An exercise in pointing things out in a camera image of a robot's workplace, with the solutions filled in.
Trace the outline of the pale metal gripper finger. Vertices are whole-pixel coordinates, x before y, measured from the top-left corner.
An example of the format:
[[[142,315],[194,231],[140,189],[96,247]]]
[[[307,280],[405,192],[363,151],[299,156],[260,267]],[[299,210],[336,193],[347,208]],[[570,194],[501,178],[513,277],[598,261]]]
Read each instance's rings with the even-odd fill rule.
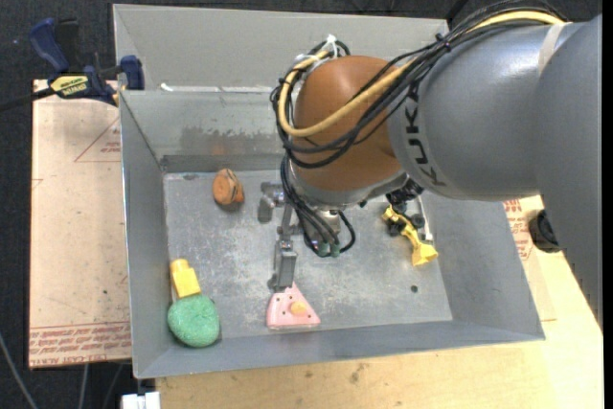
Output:
[[[261,184],[261,199],[258,207],[258,221],[268,223],[271,221],[273,211],[283,206],[284,187],[281,182],[263,182]]]
[[[273,273],[268,281],[271,291],[284,291],[292,287],[298,254],[291,240],[279,239],[275,244]]]

